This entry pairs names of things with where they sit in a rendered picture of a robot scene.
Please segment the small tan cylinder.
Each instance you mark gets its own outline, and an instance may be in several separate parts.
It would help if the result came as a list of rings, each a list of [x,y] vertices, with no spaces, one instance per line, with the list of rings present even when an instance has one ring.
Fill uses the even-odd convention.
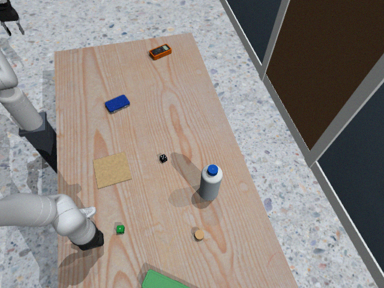
[[[198,240],[198,241],[201,241],[203,238],[204,238],[204,232],[202,230],[197,230],[195,232],[195,238]]]

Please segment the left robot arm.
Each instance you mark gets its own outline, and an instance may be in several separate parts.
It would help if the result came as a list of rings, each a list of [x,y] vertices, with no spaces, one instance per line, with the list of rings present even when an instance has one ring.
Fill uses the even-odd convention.
[[[21,130],[36,130],[43,119],[17,85],[17,76],[0,49],[0,103]]]

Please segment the black die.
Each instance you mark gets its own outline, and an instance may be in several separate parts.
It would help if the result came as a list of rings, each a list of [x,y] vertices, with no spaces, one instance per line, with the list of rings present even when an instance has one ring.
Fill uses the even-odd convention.
[[[167,161],[167,157],[165,156],[165,154],[160,156],[160,160],[162,161],[162,163]]]

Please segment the orange digital multimeter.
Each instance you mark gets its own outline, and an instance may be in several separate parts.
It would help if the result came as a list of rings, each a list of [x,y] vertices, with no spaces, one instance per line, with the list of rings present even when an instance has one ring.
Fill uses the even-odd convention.
[[[164,44],[162,46],[156,47],[149,51],[149,55],[153,60],[160,59],[171,53],[172,53],[172,49],[169,47],[168,44]]]

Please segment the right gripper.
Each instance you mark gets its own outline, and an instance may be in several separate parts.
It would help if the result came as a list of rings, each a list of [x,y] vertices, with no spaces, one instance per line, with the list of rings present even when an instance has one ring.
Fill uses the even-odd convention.
[[[82,209],[80,209],[80,211],[83,214],[85,214],[86,217],[90,221],[91,225],[90,225],[89,232],[83,238],[81,238],[81,239],[73,240],[73,239],[69,238],[69,240],[74,245],[77,245],[83,251],[103,246],[103,244],[104,244],[104,235],[103,235],[103,233],[100,230],[97,229],[97,227],[94,224],[94,222],[92,222],[90,220],[90,218],[93,217],[97,213],[96,208],[94,206],[90,206],[90,207],[87,207],[87,208],[82,208]]]

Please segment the white plastic bottle with blue cap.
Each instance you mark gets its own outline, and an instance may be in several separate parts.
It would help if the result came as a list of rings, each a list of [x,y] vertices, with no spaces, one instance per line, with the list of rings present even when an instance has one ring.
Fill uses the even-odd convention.
[[[218,196],[223,172],[215,164],[206,165],[201,172],[200,196],[205,200],[214,200]]]

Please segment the tan square mat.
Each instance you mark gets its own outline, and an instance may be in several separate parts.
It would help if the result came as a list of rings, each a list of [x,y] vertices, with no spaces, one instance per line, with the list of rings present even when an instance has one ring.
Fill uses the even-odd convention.
[[[98,189],[132,179],[125,152],[93,160]]]

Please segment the green die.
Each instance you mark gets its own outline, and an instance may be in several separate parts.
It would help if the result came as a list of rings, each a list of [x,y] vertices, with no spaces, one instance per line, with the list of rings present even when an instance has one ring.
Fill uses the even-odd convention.
[[[124,233],[124,230],[125,230],[125,227],[124,225],[121,225],[121,226],[117,226],[117,234],[121,234],[121,233]]]

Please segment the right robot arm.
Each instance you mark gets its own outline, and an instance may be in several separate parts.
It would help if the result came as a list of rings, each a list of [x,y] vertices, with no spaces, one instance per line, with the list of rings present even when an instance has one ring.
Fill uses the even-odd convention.
[[[61,236],[77,240],[90,229],[90,221],[66,194],[42,196],[15,193],[0,199],[0,227],[43,227],[52,224]]]

